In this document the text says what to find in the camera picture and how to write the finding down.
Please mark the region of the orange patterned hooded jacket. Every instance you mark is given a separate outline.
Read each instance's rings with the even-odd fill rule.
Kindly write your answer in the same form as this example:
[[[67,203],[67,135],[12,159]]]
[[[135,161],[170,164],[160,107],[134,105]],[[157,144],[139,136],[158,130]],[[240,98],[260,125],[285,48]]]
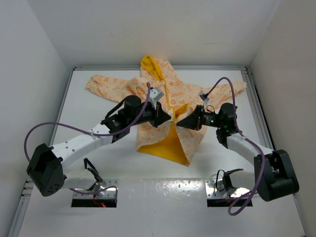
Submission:
[[[159,102],[163,110],[170,115],[171,120],[157,128],[148,122],[140,124],[136,150],[182,165],[191,163],[207,131],[206,127],[195,131],[175,125],[193,112],[197,105],[202,104],[198,94],[201,91],[210,92],[209,104],[218,109],[222,104],[231,101],[233,95],[238,95],[246,89],[246,83],[242,81],[233,82],[232,85],[218,85],[214,90],[184,83],[167,60],[149,55],[141,60],[139,77],[119,79],[93,75],[85,88],[101,98],[114,102],[120,102],[129,95],[136,95],[144,101],[148,82],[164,93]]]

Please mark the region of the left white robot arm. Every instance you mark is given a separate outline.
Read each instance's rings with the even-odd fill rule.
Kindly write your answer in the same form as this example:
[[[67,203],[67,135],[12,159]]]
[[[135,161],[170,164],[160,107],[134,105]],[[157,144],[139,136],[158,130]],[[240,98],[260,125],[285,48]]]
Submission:
[[[145,103],[138,96],[127,96],[89,132],[50,147],[37,146],[27,174],[44,197],[61,188],[100,192],[104,180],[87,154],[128,135],[131,126],[149,123],[158,127],[170,119],[160,102]]]

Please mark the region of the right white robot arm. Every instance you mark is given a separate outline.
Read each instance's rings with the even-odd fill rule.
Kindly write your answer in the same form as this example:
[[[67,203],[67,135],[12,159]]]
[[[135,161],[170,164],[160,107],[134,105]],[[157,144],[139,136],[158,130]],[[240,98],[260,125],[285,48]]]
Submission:
[[[241,135],[236,126],[236,109],[235,105],[224,103],[216,113],[198,105],[188,117],[176,123],[178,127],[196,131],[206,126],[215,127],[218,142],[253,165],[253,172],[242,168],[225,171],[222,180],[216,182],[218,191],[254,188],[264,201],[297,193],[299,183],[289,154],[285,150],[263,147]]]

